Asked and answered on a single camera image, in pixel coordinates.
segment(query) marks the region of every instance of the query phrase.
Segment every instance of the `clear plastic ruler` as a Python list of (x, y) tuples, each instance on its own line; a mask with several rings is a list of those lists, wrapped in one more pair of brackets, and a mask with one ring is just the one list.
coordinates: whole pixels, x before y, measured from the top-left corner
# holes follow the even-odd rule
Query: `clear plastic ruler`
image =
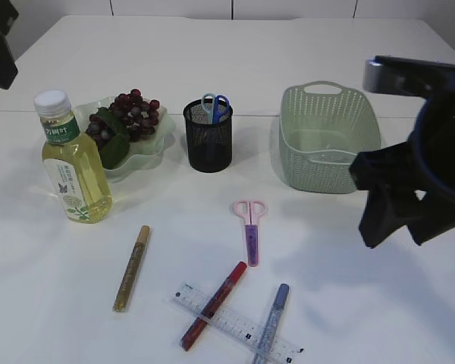
[(211, 326), (222, 331), (235, 341), (248, 347), (251, 351), (264, 356), (270, 362), (277, 364), (295, 363), (298, 354), (303, 352), (287, 341), (275, 337), (269, 353), (263, 353), (258, 349), (259, 341), (263, 334), (263, 327), (245, 318), (234, 310), (221, 306), (213, 318), (201, 315), (201, 311), (209, 301), (210, 297), (201, 290), (189, 284), (182, 283), (174, 294), (174, 302), (191, 311), (197, 317), (208, 322)]

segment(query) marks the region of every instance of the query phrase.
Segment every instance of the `green plastic basket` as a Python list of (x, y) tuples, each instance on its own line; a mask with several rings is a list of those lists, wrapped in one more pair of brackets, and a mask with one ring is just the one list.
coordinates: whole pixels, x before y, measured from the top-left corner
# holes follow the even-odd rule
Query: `green plastic basket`
[[(339, 93), (309, 93), (326, 85)], [(281, 164), (288, 183), (319, 193), (352, 193), (349, 166), (358, 152), (381, 148), (379, 126), (366, 96), (356, 89), (319, 81), (293, 86), (280, 112)]]

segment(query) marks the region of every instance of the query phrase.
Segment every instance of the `bunch of grapes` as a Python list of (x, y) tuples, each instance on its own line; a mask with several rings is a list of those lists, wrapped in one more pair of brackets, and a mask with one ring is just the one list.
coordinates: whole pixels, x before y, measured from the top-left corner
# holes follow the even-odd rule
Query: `bunch of grapes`
[[(158, 100), (147, 102), (143, 100), (139, 89), (132, 89), (128, 95), (121, 93), (116, 96), (108, 110), (127, 128), (130, 141), (137, 142), (155, 133), (159, 108)], [(89, 116), (89, 121), (86, 132), (96, 141), (98, 149), (101, 149), (114, 136), (114, 132), (97, 115)]]

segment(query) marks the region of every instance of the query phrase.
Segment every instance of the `pen holder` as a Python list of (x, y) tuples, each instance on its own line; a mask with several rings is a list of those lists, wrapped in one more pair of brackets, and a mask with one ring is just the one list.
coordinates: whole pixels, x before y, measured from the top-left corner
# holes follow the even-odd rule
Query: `pen holder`
[[(220, 111), (227, 107), (224, 101), (219, 102)], [(196, 100), (184, 109), (185, 130), (187, 137), (187, 154), (189, 163), (194, 169), (212, 173), (225, 169), (233, 155), (232, 137), (233, 109), (221, 117), (217, 124), (210, 124), (208, 115)]]

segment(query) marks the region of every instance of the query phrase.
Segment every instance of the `white bottle cap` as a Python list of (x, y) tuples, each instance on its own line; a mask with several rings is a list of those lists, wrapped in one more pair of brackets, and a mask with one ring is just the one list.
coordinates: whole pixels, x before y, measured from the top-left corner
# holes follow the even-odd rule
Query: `white bottle cap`
[(37, 114), (43, 118), (59, 118), (71, 111), (71, 103), (64, 91), (50, 89), (33, 99)]

